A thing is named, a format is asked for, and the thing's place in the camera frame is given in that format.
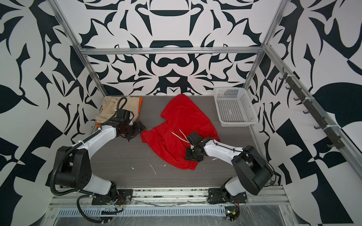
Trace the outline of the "orange shorts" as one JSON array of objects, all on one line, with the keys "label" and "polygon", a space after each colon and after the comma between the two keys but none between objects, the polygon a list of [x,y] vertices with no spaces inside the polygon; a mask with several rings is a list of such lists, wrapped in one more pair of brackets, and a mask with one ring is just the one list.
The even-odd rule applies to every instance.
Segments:
[{"label": "orange shorts", "polygon": [[[111,97],[106,96],[102,103],[101,113],[96,116],[96,127],[100,127],[100,124],[106,122],[114,115],[117,109],[117,105],[119,100],[122,97]],[[127,103],[123,107],[123,109],[133,112],[134,117],[132,119],[132,123],[136,122],[141,110],[141,105],[143,99],[140,97],[126,97]]]}]

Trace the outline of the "red shorts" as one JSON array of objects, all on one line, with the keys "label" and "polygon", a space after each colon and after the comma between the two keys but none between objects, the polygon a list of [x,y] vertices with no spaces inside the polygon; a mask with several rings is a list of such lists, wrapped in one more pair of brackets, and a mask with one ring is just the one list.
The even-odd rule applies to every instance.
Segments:
[{"label": "red shorts", "polygon": [[181,170],[195,170],[198,163],[186,160],[186,148],[190,147],[187,136],[193,132],[202,138],[220,141],[210,119],[186,95],[173,98],[161,113],[166,121],[151,131],[143,131],[143,143],[168,164]]}]

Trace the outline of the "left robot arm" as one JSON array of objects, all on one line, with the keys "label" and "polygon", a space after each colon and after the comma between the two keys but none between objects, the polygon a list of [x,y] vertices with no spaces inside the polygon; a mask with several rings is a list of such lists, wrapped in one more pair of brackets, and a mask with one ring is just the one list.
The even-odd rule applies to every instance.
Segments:
[{"label": "left robot arm", "polygon": [[146,128],[142,122],[133,122],[131,111],[118,109],[110,119],[102,122],[96,132],[71,147],[62,146],[56,152],[50,178],[50,189],[55,196],[72,192],[86,195],[105,196],[114,199],[117,186],[93,174],[91,158],[106,143],[116,137],[127,141],[135,138]]}]

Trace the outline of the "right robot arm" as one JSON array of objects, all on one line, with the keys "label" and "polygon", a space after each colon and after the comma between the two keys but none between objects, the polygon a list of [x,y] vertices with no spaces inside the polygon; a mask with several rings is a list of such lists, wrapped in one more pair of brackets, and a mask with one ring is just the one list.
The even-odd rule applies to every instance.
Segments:
[{"label": "right robot arm", "polygon": [[193,132],[187,136],[190,147],[186,149],[186,160],[201,162],[205,156],[222,160],[234,167],[236,176],[222,187],[227,195],[237,196],[244,192],[258,195],[274,176],[267,160],[253,146],[232,147],[211,137],[202,138]]}]

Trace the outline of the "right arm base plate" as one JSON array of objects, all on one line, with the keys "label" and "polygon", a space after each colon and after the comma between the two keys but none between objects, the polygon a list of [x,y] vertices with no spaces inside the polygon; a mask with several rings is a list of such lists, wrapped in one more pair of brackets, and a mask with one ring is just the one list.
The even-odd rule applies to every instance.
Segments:
[{"label": "right arm base plate", "polygon": [[208,189],[208,198],[207,202],[209,204],[221,204],[221,203],[233,203],[233,204],[240,204],[247,202],[247,194],[246,192],[240,193],[236,196],[230,195],[226,189],[221,188],[209,188]]}]

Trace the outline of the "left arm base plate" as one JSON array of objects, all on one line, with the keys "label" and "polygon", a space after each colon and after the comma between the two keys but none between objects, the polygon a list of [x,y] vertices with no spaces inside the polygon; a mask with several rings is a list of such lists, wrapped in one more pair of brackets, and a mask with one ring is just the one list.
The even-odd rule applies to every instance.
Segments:
[{"label": "left arm base plate", "polygon": [[94,195],[92,205],[105,205],[111,202],[114,205],[123,205],[129,203],[133,198],[133,189],[118,189],[110,191],[107,195]]}]

